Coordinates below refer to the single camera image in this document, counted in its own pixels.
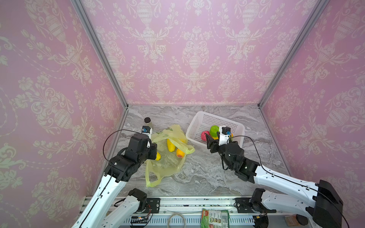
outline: yellow plastic bag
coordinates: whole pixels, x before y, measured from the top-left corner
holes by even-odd
[[[183,158],[176,156],[176,150],[170,152],[167,148],[167,139],[173,143],[177,149],[180,149],[185,153]],[[181,130],[180,125],[174,124],[169,128],[163,130],[161,133],[154,133],[151,135],[153,143],[157,143],[157,151],[161,154],[159,161],[146,160],[146,186],[155,187],[161,183],[162,178],[174,175],[180,172],[186,155],[191,154],[195,151],[195,148],[191,145],[187,145],[184,132]],[[150,182],[150,172],[153,172],[157,180]]]

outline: black bottle cap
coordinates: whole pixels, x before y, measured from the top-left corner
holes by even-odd
[[[307,217],[304,217],[304,216],[302,216],[302,215],[296,215],[296,217],[295,217],[296,219],[297,219],[297,221],[298,221],[298,223],[300,224],[300,225],[307,225],[308,224],[308,219],[307,219]]]

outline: gray marble tabletop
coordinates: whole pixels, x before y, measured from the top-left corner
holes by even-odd
[[[140,131],[144,118],[150,117],[154,132],[162,131],[172,124],[179,124],[186,133],[190,122],[198,111],[212,113],[242,123],[259,151],[263,165],[287,174],[285,165],[276,150],[270,134],[259,113],[257,105],[243,106],[129,106],[124,129]],[[127,147],[133,133],[122,131],[115,154]],[[165,177],[161,184],[153,188],[146,187],[145,165],[132,176],[120,196],[126,196],[133,188],[146,192],[149,196],[188,196],[188,195],[251,195],[255,188],[265,188],[250,182],[243,182],[233,171],[222,169],[218,154],[211,154],[206,148],[192,144],[195,152],[187,155],[181,171]],[[258,161],[256,150],[248,138],[243,143],[245,157]]]

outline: white plastic basket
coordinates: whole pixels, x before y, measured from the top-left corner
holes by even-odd
[[[227,126],[231,128],[233,136],[245,135],[245,126],[241,123],[213,115],[207,112],[199,111],[191,121],[185,136],[194,144],[207,147],[207,143],[201,139],[203,131],[209,131],[213,125]],[[238,141],[238,145],[242,148],[244,137],[233,138]]]

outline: black cable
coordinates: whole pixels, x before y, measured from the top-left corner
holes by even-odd
[[[125,199],[126,199],[126,198],[123,198],[123,199],[119,200],[118,202],[116,202],[116,203],[114,204],[114,206],[115,206],[115,207],[118,207],[119,205],[117,205],[117,203],[120,203],[120,202],[124,201]]]
[[[148,214],[147,214],[147,216],[145,216],[145,218],[147,217],[148,218],[148,216],[151,214],[151,211],[152,211],[152,209],[151,209],[151,206],[149,205],[149,204],[147,204],[146,205],[146,207],[143,209],[143,210],[145,210],[145,209],[147,209],[147,206],[149,206],[150,207],[150,210],[149,210],[149,212],[148,212]],[[145,224],[145,226],[143,227],[143,228],[145,228],[147,225],[148,225],[148,223],[151,221],[151,219],[152,219],[152,216],[153,216],[153,212],[152,212],[152,215],[151,215],[151,217],[150,217],[150,220],[148,220],[148,222]],[[133,227],[134,226],[134,224],[139,224],[140,222],[137,220],[137,221],[135,221],[135,222],[131,222],[131,226]]]
[[[131,131],[131,130],[126,130],[126,129],[120,129],[120,130],[117,130],[115,132],[113,132],[112,134],[110,134],[107,139],[105,140],[104,142],[104,145],[103,145],[103,156],[105,158],[105,160],[107,160],[108,164],[110,164],[112,166],[112,168],[110,169],[111,170],[111,175],[110,175],[110,178],[109,178],[109,181],[107,182],[107,184],[105,185],[105,187],[103,188],[103,190],[101,191],[101,193],[99,194],[99,196],[101,196],[101,194],[104,192],[104,190],[106,189],[106,187],[108,186],[110,180],[112,179],[112,176],[113,176],[113,164],[106,158],[105,156],[105,152],[104,152],[104,149],[105,149],[105,144],[107,143],[107,140],[110,138],[110,136],[112,136],[114,133],[118,132],[118,131]],[[84,220],[82,221],[82,223],[80,224],[80,228],[82,228],[82,224],[85,222],[86,218],[89,216],[91,210],[94,208],[96,202],[98,201],[99,198],[97,198],[94,202],[94,204],[91,206],[91,209],[89,210],[88,214],[85,216]]]
[[[227,168],[224,168],[224,164],[223,164],[223,156],[222,156],[222,155],[220,156],[220,159],[222,160],[222,168],[223,168],[223,170],[227,170],[227,169],[228,169],[228,166],[227,166]]]
[[[295,183],[295,182],[293,182],[293,181],[291,181],[291,180],[288,180],[288,179],[286,179],[286,178],[284,178],[284,177],[281,177],[281,176],[277,176],[277,175],[275,175],[275,174],[273,174],[273,173],[270,173],[269,171],[267,171],[264,167],[263,167],[263,165],[262,165],[262,163],[261,163],[261,158],[260,158],[260,155],[258,154],[258,151],[257,151],[257,148],[256,148],[256,145],[255,145],[255,143],[253,142],[253,139],[251,138],[251,137],[248,137],[248,136],[246,136],[246,135],[237,135],[237,136],[234,136],[234,137],[247,137],[247,138],[249,138],[251,141],[252,141],[252,143],[253,143],[253,145],[254,145],[254,147],[255,147],[255,149],[256,149],[256,153],[257,153],[257,156],[258,156],[258,159],[260,160],[260,165],[261,165],[261,167],[263,168],[263,170],[265,171],[265,172],[267,172],[267,173],[269,173],[269,174],[271,174],[271,175],[273,175],[273,176],[276,176],[276,177],[280,177],[281,179],[284,179],[284,180],[286,180],[286,181],[289,181],[289,182],[292,182],[292,183],[294,183],[294,184],[297,184],[297,185],[299,185],[299,186],[301,186],[301,187],[306,187],[306,188],[309,188],[309,187],[307,187],[307,186],[305,186],[305,185],[301,185],[301,184],[299,184],[299,183]],[[321,192],[319,192],[319,191],[317,191],[317,190],[315,190],[315,189],[313,189],[313,188],[309,188],[309,189],[311,189],[311,190],[313,190],[313,191],[316,191],[316,192],[318,192],[318,193],[320,193],[322,196],[324,196],[324,197],[326,197],[326,199],[336,208],[336,210],[341,214],[341,216],[343,217],[343,219],[345,220],[345,222],[346,222],[346,224],[347,224],[347,227],[348,228],[350,228],[350,226],[349,226],[349,223],[347,222],[347,220],[346,220],[346,218],[343,216],[343,214],[341,213],[341,211],[336,207],[336,205],[327,197],[327,196],[325,196],[323,193],[321,193]]]

